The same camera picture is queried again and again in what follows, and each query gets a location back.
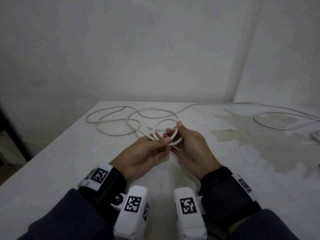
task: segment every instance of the table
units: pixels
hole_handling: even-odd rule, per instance
[[[178,111],[189,104],[101,101],[88,113],[114,106]],[[290,108],[320,116],[320,106]],[[286,132],[268,129],[252,119],[254,114],[264,111],[284,110],[247,104],[195,105],[178,115],[186,127],[202,133],[222,165],[244,178],[262,207],[276,212],[300,239],[317,239],[320,236],[320,145],[310,139],[309,133],[319,129],[319,123]],[[125,117],[130,112],[126,108],[110,118]],[[282,125],[295,123],[292,116],[273,115],[261,119]],[[160,120],[137,114],[133,118],[141,121],[141,130],[146,133],[151,133],[147,126],[154,126]],[[173,121],[166,122],[164,126],[174,125]],[[106,123],[102,128],[111,133],[129,130],[125,121]],[[85,122],[85,116],[80,118],[0,186],[0,239],[16,239],[25,233],[30,223],[52,209],[70,188],[77,187],[95,165],[110,162],[136,139],[134,134],[103,135]],[[178,187],[198,190],[199,182],[170,155],[168,161],[131,185],[146,186],[153,196],[145,238],[177,239],[173,190]]]

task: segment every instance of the hand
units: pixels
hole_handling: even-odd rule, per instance
[[[178,149],[171,147],[171,151],[179,158],[182,165],[198,180],[221,167],[220,162],[215,158],[213,153],[199,132],[187,129],[181,121],[177,122],[178,134],[174,141],[181,136],[183,140],[175,145]],[[171,137],[174,130],[167,128],[163,137]]]
[[[170,138],[150,140],[144,136],[139,138],[132,145],[124,149],[109,164],[118,169],[126,178],[127,182],[132,178],[139,178],[147,173],[154,166],[162,163],[170,153]]]

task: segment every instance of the table surface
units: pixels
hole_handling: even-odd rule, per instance
[[[190,104],[101,101],[87,114],[114,106],[179,111]],[[317,105],[289,107],[320,116]],[[285,110],[247,104],[210,104],[192,106],[178,115],[186,127],[202,133],[222,165],[242,176],[262,207],[277,213],[300,239],[318,239],[320,145],[310,139],[309,133],[319,130],[320,124],[289,131],[268,129],[252,119],[254,114],[264,111]],[[109,117],[126,117],[131,112],[125,108]],[[162,111],[143,113],[155,117],[167,115]],[[92,119],[101,115],[97,113]],[[141,130],[146,133],[151,133],[147,126],[161,120],[142,118],[138,114],[133,118],[141,121]],[[261,120],[275,126],[301,123],[292,116],[279,114]],[[173,126],[174,122],[161,125]],[[110,133],[130,131],[125,121],[104,123],[101,127]],[[136,139],[135,134],[106,136],[93,124],[87,124],[85,116],[80,118],[0,186],[0,239],[16,239],[25,233],[28,226],[50,211],[70,188],[76,188],[95,165],[110,162]],[[177,239],[173,190],[191,187],[196,191],[199,182],[170,155],[168,161],[131,185],[146,186],[153,196],[145,239]]]

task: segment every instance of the black wrist strap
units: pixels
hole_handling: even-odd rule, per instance
[[[120,193],[125,193],[127,181],[116,168],[112,168],[98,191],[88,187],[79,187],[78,192],[101,214],[112,226],[119,212],[111,207],[112,200]]]
[[[231,175],[227,167],[220,167],[203,177],[199,192],[206,214],[225,227],[261,210]]]

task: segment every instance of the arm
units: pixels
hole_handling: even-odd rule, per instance
[[[113,239],[113,227],[119,213],[111,207],[111,201],[125,192],[127,181],[141,177],[170,153],[170,147],[166,146],[170,138],[158,137],[160,140],[157,141],[141,137],[124,149],[109,163],[113,168],[98,191],[88,187],[70,189],[18,240]]]
[[[228,240],[236,239],[298,239],[271,210],[262,210],[252,201],[232,172],[220,164],[210,151],[205,138],[177,122],[179,136],[184,140],[171,151],[182,165],[200,182],[199,195],[206,214],[213,222],[229,230]],[[173,134],[166,129],[163,136]]]

